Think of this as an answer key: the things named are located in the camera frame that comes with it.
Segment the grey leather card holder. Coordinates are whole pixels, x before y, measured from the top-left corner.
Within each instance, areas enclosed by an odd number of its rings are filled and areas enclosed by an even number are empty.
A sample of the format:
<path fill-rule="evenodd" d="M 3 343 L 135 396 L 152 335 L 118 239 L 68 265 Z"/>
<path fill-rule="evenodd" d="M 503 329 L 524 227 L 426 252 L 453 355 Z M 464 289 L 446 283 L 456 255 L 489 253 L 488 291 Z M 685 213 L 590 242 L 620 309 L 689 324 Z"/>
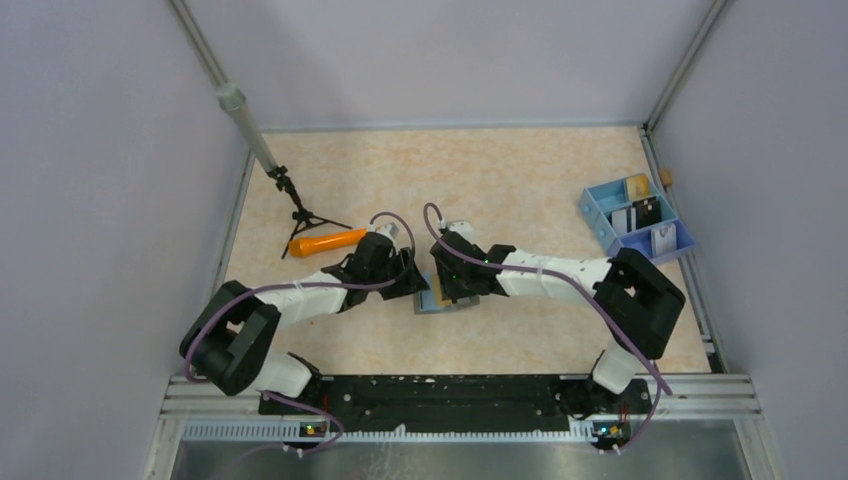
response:
<path fill-rule="evenodd" d="M 428 288 L 413 296 L 414 313 L 416 315 L 452 313 L 474 307 L 480 303 L 479 296 L 466 297 L 456 301 L 443 299 L 438 276 L 426 273 L 423 278 L 426 280 Z"/>

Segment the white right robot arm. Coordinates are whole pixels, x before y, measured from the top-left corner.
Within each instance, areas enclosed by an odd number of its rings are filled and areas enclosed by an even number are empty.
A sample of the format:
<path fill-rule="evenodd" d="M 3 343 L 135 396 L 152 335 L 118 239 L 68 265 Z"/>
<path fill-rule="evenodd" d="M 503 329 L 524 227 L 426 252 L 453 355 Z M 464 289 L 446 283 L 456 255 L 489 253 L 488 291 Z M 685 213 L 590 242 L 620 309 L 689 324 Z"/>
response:
<path fill-rule="evenodd" d="M 660 390 L 672 389 L 656 366 L 665 353 L 686 298 L 640 251 L 623 248 L 612 257 L 565 259 L 496 244 L 482 251 L 462 233 L 433 231 L 430 250 L 439 267 L 476 295 L 539 296 L 592 308 L 612 335 L 586 385 L 589 404 L 612 412 L 642 369 Z"/>

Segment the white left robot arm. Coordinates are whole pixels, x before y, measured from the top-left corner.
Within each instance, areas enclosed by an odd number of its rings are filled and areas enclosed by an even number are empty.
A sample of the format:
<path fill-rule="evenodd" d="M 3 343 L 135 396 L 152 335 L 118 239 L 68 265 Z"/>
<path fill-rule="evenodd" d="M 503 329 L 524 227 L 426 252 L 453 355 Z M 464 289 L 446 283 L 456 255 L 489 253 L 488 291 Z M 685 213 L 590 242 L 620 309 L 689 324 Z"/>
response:
<path fill-rule="evenodd" d="M 353 253 L 298 281 L 250 289 L 222 284 L 179 345 L 190 380 L 207 381 L 227 396 L 271 391 L 297 413 L 319 404 L 316 367 L 292 353 L 273 352 L 276 331 L 362 304 L 372 291 L 391 300 L 427 289 L 415 250 L 386 233 L 368 231 Z"/>

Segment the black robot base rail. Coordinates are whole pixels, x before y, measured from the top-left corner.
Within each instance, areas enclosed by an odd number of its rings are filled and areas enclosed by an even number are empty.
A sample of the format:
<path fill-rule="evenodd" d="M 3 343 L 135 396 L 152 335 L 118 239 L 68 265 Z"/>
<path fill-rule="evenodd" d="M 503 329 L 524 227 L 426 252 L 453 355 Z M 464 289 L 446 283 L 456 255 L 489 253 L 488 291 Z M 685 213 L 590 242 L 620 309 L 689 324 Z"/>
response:
<path fill-rule="evenodd" d="M 306 389 L 299 402 L 337 418 L 350 433 L 530 433 L 579 420 L 646 414 L 646 381 L 613 394 L 585 375 L 338 375 Z"/>

